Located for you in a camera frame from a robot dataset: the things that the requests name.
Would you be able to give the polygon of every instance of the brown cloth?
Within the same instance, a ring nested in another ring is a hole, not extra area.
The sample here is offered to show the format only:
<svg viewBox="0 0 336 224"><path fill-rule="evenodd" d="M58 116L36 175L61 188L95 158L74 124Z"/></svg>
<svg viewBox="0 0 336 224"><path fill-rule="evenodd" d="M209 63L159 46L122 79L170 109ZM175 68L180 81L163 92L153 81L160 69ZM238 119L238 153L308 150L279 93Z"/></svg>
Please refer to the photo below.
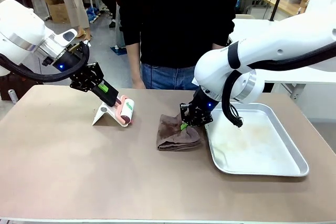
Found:
<svg viewBox="0 0 336 224"><path fill-rule="evenodd" d="M188 126L181 131L181 115L161 115L156 146L159 151L184 151L201 145L197 130Z"/></svg>

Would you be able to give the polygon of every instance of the tray rim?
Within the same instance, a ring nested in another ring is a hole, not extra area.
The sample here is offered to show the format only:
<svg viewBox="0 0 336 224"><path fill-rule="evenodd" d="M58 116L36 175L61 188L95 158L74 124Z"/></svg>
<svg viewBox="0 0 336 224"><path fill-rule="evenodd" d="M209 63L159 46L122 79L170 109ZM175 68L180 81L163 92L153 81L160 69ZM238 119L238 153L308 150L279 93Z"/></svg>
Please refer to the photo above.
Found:
<svg viewBox="0 0 336 224"><path fill-rule="evenodd" d="M225 173L225 174L233 174L233 175L251 175L251 176L276 176L276 177L306 177L308 174L309 174L309 165L305 159L305 157L302 155L302 153L300 152L300 150L298 149L298 147L296 146L296 144L294 143L293 139L290 137L290 135L288 134L288 132L286 131L285 127L282 125L282 123L280 122L280 120L278 119L277 115L275 114L275 112L273 111L273 109L266 105L266 104L263 104L263 103L260 103L260 102L252 102L252 103L249 103L249 104L243 104L243 103L239 103L239 102L232 102L231 103L233 106L235 104L239 104L239 105L250 105L250 104L256 104L256 105L262 105L264 107L267 107L268 109L271 110L271 112L273 113L274 117L276 118L277 122L279 123L279 125L281 126L281 130L283 130L283 132L289 137L290 141L292 142L293 146L295 147L296 151L298 152L298 154L301 156L301 158L303 159L304 163L306 164L307 166L307 171L305 171L304 173L302 174L298 174L298 175L286 175L286 174L270 174L270 173L244 173L244 172L231 172L231 171L228 171L228 170L225 170L221 167L219 167L219 165L217 164L217 162L215 162L215 157L214 157L214 151L213 151L213 146L210 142L210 138L209 138L209 134L208 134L208 124L205 125L205 132L206 132L206 136L208 138L208 143L209 143L209 147L210 147L210 152L211 152L211 157L212 157L212 160L215 164L215 166L217 167L217 169L219 169L221 172ZM215 107L215 109L220 109L220 105L221 105L221 102Z"/></svg>

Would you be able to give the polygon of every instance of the silver baking tray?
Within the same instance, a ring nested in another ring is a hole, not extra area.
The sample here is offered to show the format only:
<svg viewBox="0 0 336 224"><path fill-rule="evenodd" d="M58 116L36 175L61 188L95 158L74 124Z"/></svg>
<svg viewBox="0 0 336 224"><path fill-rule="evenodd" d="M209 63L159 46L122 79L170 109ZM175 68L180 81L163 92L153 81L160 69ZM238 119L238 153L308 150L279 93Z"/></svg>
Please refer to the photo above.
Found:
<svg viewBox="0 0 336 224"><path fill-rule="evenodd" d="M233 103L244 125L237 128L225 118L221 104L206 125L217 168L229 174L303 177L309 167L274 114L261 103Z"/></svg>

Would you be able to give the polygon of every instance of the black strap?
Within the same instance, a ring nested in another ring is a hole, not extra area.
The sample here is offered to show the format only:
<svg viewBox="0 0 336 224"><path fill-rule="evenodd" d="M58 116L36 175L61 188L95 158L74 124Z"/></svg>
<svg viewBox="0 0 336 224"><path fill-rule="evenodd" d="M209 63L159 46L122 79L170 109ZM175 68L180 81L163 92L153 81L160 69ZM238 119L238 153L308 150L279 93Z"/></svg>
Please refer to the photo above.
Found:
<svg viewBox="0 0 336 224"><path fill-rule="evenodd" d="M240 61L238 57L238 41L229 46L227 58L232 69L240 68Z"/></svg>

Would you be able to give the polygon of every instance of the white stand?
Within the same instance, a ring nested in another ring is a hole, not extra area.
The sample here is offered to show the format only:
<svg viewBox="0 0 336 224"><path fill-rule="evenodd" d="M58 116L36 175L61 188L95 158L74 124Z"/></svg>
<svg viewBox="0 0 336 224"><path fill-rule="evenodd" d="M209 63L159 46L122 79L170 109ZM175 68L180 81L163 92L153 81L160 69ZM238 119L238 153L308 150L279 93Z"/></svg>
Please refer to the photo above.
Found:
<svg viewBox="0 0 336 224"><path fill-rule="evenodd" d="M97 123L97 121L105 114L109 114L111 117L113 117L121 126L123 127L127 127L128 124L121 124L115 117L115 111L116 108L115 107L110 107L108 106L106 103L102 103L101 106L99 107L96 116L94 117L93 123L92 125L94 125L95 123Z"/></svg>

